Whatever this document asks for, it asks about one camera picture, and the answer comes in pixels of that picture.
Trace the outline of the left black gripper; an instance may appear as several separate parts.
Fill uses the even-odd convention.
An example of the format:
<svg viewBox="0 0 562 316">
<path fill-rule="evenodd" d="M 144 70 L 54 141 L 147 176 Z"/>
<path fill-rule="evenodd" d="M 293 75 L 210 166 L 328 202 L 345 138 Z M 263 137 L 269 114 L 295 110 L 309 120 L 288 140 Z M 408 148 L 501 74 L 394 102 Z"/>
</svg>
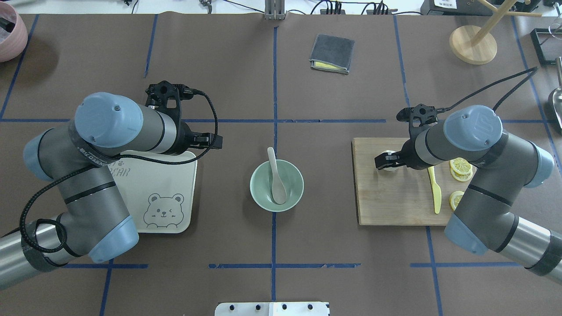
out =
<svg viewBox="0 0 562 316">
<path fill-rule="evenodd" d="M 188 149 L 207 149 L 222 147 L 223 137 L 217 134 L 193 132 L 186 123 L 178 125 L 177 137 L 174 142 L 174 154 L 179 155 Z"/>
</svg>

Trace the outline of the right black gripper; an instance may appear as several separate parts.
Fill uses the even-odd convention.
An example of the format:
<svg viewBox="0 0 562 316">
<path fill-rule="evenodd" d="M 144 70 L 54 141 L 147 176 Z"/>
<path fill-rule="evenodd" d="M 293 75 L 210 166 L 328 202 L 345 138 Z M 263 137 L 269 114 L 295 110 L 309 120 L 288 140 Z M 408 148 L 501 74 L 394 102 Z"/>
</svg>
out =
<svg viewBox="0 0 562 316">
<path fill-rule="evenodd" d="M 395 171 L 396 162 L 399 167 L 405 166 L 415 170 L 423 169 L 423 161 L 415 150 L 413 140 L 407 140 L 398 152 L 383 152 L 374 158 L 377 170 Z"/>
</svg>

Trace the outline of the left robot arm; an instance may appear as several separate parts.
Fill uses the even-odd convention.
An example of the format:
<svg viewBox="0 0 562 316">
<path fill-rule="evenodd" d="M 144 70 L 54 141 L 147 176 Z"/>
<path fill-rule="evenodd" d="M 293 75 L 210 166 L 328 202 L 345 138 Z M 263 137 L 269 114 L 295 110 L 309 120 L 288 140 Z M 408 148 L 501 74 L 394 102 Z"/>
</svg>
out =
<svg viewBox="0 0 562 316">
<path fill-rule="evenodd" d="M 109 164 L 126 151 L 177 155 L 221 148 L 218 132 L 189 135 L 182 100 L 193 88 L 150 93 L 148 106 L 116 94 L 93 93 L 73 120 L 46 130 L 24 148 L 24 162 L 49 184 L 24 206 L 18 226 L 1 238 L 1 289 L 66 266 L 87 255 L 95 263 L 134 247 L 139 235 Z"/>
</svg>

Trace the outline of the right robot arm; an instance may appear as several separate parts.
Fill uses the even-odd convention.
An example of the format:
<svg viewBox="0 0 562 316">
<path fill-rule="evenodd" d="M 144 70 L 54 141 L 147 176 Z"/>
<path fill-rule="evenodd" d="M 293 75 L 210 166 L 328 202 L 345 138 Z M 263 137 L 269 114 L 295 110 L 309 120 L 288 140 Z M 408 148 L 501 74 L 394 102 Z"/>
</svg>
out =
<svg viewBox="0 0 562 316">
<path fill-rule="evenodd" d="M 472 105 L 437 115 L 447 108 L 419 104 L 396 118 L 409 123 L 401 150 L 374 158 L 377 169 L 406 166 L 415 170 L 463 158 L 476 168 L 444 234 L 477 255 L 492 250 L 536 276 L 561 283 L 561 234 L 511 212 L 523 188 L 540 186 L 555 168 L 549 152 L 504 130 L 496 112 Z"/>
</svg>

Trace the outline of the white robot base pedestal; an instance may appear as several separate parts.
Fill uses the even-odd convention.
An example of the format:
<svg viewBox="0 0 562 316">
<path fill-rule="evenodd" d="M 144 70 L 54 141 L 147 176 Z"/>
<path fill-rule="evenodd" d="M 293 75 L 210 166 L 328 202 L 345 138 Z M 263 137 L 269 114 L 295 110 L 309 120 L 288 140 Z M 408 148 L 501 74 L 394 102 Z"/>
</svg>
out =
<svg viewBox="0 0 562 316">
<path fill-rule="evenodd" d="M 223 302 L 215 316 L 329 316 L 328 302 Z"/>
</svg>

